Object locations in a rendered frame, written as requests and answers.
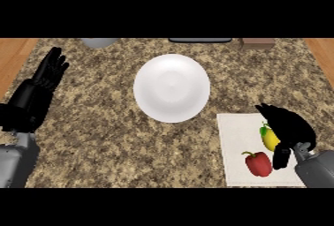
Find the white oval plate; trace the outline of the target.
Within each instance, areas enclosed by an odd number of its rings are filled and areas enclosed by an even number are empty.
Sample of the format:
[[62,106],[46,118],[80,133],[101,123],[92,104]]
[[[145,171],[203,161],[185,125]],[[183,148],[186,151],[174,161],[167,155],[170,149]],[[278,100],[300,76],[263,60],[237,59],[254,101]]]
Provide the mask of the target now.
[[210,96],[210,80],[201,64],[188,56],[166,54],[142,65],[133,83],[143,113],[164,123],[195,117]]

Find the dark flat appliance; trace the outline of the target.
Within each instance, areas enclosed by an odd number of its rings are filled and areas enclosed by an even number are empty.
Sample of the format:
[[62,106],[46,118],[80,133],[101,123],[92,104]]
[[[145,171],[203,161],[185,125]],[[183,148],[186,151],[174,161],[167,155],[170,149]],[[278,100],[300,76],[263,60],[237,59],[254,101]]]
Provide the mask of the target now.
[[232,38],[169,38],[176,43],[228,43]]

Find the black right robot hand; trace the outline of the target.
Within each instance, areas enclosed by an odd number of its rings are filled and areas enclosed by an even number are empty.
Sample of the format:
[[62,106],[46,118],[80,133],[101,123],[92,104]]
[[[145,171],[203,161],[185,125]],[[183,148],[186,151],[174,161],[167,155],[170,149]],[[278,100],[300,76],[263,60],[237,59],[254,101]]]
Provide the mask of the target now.
[[307,152],[315,149],[316,133],[307,121],[288,109],[266,103],[256,105],[256,109],[266,118],[269,127],[279,140],[273,148],[273,169],[279,170],[287,167],[291,150],[299,143],[309,144]]

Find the yellow lemon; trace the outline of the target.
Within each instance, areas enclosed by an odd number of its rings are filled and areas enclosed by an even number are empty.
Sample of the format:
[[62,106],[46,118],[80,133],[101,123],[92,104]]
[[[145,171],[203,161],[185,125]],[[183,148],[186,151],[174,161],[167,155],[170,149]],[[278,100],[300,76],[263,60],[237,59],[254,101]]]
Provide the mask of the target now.
[[269,151],[273,151],[281,140],[278,139],[273,133],[273,129],[266,123],[262,124],[260,135],[262,135],[262,143],[265,147],[268,148]]

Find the brown wooden block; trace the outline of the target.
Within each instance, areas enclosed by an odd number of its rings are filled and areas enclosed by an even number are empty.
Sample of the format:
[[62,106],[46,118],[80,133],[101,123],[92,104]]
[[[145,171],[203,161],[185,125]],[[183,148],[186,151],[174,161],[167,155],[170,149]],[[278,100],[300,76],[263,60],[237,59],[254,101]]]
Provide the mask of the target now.
[[275,45],[273,38],[242,38],[241,47],[244,49],[271,49]]

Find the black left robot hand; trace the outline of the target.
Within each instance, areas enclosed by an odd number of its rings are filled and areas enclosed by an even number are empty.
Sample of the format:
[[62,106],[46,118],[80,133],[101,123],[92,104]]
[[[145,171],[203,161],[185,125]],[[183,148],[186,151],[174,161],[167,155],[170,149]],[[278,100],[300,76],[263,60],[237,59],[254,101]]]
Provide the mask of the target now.
[[0,103],[0,126],[5,132],[34,132],[41,126],[68,66],[61,48],[53,47],[33,78],[22,81],[9,102]]

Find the red bell pepper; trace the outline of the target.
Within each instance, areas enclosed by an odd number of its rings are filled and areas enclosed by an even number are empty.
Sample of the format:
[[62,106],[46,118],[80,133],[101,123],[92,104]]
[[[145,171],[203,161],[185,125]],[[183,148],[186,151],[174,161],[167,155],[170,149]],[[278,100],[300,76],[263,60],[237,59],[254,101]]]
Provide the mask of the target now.
[[273,171],[272,162],[265,152],[251,153],[248,151],[242,152],[247,154],[245,164],[250,173],[256,177],[268,177]]

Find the white placemat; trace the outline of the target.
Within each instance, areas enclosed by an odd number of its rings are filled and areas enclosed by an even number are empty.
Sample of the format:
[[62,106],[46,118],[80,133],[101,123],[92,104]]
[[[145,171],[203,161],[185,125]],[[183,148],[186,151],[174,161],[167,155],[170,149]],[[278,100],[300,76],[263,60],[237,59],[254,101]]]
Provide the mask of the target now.
[[303,187],[305,184],[296,174],[296,157],[290,155],[290,162],[284,169],[273,170],[268,177],[256,177],[245,163],[244,151],[265,152],[273,158],[262,143],[260,128],[266,121],[260,113],[217,114],[217,128],[223,169],[228,187]]

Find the grey rounded object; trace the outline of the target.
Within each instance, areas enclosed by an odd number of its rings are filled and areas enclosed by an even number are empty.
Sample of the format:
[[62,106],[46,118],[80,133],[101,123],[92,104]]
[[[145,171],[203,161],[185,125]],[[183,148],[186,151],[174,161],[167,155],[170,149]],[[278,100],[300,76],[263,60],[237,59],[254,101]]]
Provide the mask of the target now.
[[83,38],[81,41],[89,48],[99,49],[108,47],[117,38]]

